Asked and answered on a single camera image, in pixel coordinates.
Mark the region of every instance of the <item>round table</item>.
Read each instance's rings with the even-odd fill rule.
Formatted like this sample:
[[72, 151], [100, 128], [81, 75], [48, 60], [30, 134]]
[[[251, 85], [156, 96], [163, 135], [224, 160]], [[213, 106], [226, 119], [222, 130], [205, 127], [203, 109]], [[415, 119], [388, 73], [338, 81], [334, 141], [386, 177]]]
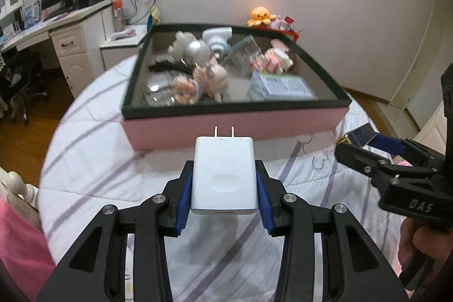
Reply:
[[[38, 207], [56, 263], [104, 205], [115, 204], [119, 209], [139, 205], [160, 193], [167, 181], [178, 178], [186, 160], [193, 160], [193, 147], [149, 152], [131, 149], [120, 122], [135, 59], [131, 57], [111, 68], [80, 94], [49, 146], [41, 172]], [[370, 181], [334, 158], [336, 138], [369, 121], [354, 101], [336, 131], [257, 141], [255, 156], [263, 160], [272, 178], [280, 179], [288, 191], [310, 204], [347, 205], [387, 259], [392, 260], [399, 240], [400, 217], [381, 211], [377, 207], [379, 194]], [[131, 270], [132, 247], [130, 238], [127, 270]], [[190, 213], [181, 236], [166, 238], [174, 300], [268, 301], [277, 284], [282, 247], [282, 238], [267, 235], [259, 213]], [[319, 242], [316, 254], [321, 255]], [[316, 257], [315, 266], [315, 295], [320, 300], [320, 257]], [[126, 298], [133, 298], [131, 291]]]

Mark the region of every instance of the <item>bolt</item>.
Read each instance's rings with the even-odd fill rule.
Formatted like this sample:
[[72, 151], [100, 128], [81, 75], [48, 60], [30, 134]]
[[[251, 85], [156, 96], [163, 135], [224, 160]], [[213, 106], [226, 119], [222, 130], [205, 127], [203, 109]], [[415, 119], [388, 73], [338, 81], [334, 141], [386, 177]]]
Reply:
[[156, 204], [162, 204], [165, 200], [165, 195], [162, 195], [161, 193], [153, 196], [153, 202], [155, 202]]
[[295, 202], [297, 200], [297, 196], [294, 193], [287, 193], [283, 196], [283, 199], [286, 202]]
[[334, 209], [337, 213], [344, 214], [347, 211], [346, 205], [343, 204], [336, 204]]
[[110, 215], [110, 214], [113, 214], [115, 212], [115, 207], [113, 205], [105, 205], [103, 208], [102, 208], [102, 212], [105, 214], [105, 215]]

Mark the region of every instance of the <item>small cardboard box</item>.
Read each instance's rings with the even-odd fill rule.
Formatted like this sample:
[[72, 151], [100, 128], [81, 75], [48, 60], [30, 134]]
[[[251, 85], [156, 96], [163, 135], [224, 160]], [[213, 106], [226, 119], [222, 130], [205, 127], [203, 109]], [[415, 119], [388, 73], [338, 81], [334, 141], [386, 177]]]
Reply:
[[197, 38], [205, 29], [226, 25], [158, 25], [147, 34], [135, 63], [125, 94], [123, 129], [135, 151], [192, 147], [198, 136], [211, 136], [218, 126], [219, 136], [252, 137], [254, 140], [296, 136], [334, 129], [348, 111], [348, 95], [335, 80], [302, 48], [284, 35], [248, 27], [232, 26], [231, 45], [252, 35], [261, 51], [271, 47], [272, 39], [286, 44], [297, 60], [292, 74], [301, 76], [314, 96], [310, 100], [251, 101], [249, 78], [231, 78], [223, 103], [200, 101], [195, 105], [150, 107], [144, 101], [143, 86], [148, 66], [162, 59], [175, 41], [177, 31], [192, 32]]

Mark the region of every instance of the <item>blue rubber grip pad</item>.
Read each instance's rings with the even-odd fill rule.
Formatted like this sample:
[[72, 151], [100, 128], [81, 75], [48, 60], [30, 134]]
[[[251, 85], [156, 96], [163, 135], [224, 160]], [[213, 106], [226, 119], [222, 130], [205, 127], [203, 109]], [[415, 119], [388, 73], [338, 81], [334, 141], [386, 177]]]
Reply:
[[189, 217], [190, 202], [192, 199], [192, 178], [193, 170], [189, 173], [184, 182], [183, 192], [181, 193], [181, 198], [176, 209], [175, 229], [178, 235], [181, 235], [181, 232], [186, 227], [187, 218]]
[[257, 189], [258, 189], [258, 204], [260, 207], [261, 221], [263, 227], [267, 229], [267, 233], [272, 235], [275, 230], [275, 225], [272, 221], [272, 206], [264, 186], [263, 178], [257, 170]]
[[405, 150], [398, 138], [391, 138], [380, 133], [368, 143], [368, 146], [385, 151], [391, 155], [401, 155]]

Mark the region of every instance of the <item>charger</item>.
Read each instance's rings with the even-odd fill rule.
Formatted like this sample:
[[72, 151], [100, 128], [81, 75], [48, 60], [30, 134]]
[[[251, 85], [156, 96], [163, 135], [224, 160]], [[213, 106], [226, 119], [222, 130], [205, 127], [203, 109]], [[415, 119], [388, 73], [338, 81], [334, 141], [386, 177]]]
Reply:
[[196, 214], [253, 214], [258, 209], [257, 170], [251, 137], [196, 139], [191, 210]]

